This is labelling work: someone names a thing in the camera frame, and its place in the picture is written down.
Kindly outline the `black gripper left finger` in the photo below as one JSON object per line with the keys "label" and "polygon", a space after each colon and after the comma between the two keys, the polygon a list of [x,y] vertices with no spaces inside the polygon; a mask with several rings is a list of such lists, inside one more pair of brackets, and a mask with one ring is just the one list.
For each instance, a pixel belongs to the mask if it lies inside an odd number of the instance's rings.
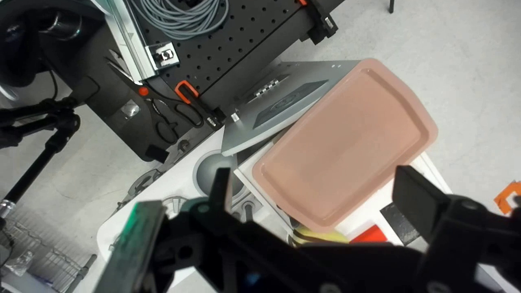
{"label": "black gripper left finger", "polygon": [[150,262],[165,219],[160,200],[134,205],[95,293],[157,293]]}

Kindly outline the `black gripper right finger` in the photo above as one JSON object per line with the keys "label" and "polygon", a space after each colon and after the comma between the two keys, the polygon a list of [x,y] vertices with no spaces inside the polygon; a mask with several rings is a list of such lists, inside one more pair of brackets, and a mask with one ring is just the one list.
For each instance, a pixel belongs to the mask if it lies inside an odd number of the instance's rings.
{"label": "black gripper right finger", "polygon": [[432,242],[450,196],[412,165],[398,165],[393,201],[416,231]]}

